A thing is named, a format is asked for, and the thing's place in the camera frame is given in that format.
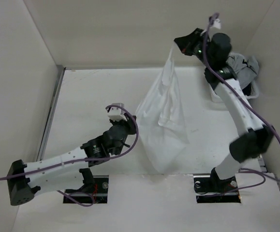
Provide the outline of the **white tank top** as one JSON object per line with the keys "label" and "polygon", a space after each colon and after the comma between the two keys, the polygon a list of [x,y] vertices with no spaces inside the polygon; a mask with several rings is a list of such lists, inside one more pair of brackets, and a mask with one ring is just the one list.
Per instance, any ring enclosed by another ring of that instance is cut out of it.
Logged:
{"label": "white tank top", "polygon": [[171,171],[189,144],[172,54],[136,109],[139,138],[154,169]]}

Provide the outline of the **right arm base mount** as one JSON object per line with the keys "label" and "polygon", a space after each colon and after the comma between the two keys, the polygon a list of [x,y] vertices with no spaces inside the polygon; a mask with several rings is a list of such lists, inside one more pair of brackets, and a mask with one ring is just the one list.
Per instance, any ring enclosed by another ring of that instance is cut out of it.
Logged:
{"label": "right arm base mount", "polygon": [[194,175],[197,203],[241,203],[236,178],[215,181],[210,175]]}

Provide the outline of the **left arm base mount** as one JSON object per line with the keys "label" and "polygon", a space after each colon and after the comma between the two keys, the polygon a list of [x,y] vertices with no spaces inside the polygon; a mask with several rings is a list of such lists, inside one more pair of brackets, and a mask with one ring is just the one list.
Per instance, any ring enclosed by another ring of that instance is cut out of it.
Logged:
{"label": "left arm base mount", "polygon": [[93,202],[95,204],[106,204],[108,200],[109,176],[97,175],[94,176],[94,181],[95,184],[86,191],[66,189],[64,193],[84,205],[91,205]]}

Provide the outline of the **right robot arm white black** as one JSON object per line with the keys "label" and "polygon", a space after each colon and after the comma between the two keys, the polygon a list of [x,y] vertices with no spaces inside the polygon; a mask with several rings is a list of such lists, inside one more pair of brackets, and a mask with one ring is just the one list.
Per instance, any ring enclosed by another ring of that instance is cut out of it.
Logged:
{"label": "right robot arm white black", "polygon": [[174,42],[182,54],[196,56],[205,65],[206,81],[221,98],[235,123],[238,137],[229,144],[229,154],[212,169],[209,180],[198,183],[207,192],[228,191],[243,164],[268,150],[273,133],[251,112],[237,76],[227,64],[232,50],[228,35],[216,33],[207,38],[203,29],[196,28],[189,35],[175,38]]}

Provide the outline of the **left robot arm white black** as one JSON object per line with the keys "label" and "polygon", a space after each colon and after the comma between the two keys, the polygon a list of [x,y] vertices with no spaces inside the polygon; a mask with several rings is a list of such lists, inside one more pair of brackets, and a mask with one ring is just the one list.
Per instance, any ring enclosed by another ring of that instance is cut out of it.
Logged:
{"label": "left robot arm white black", "polygon": [[136,116],[110,122],[109,130],[68,153],[38,162],[14,161],[7,174],[10,204],[19,206],[56,190],[90,192],[95,183],[91,167],[120,157],[127,137],[138,133]]}

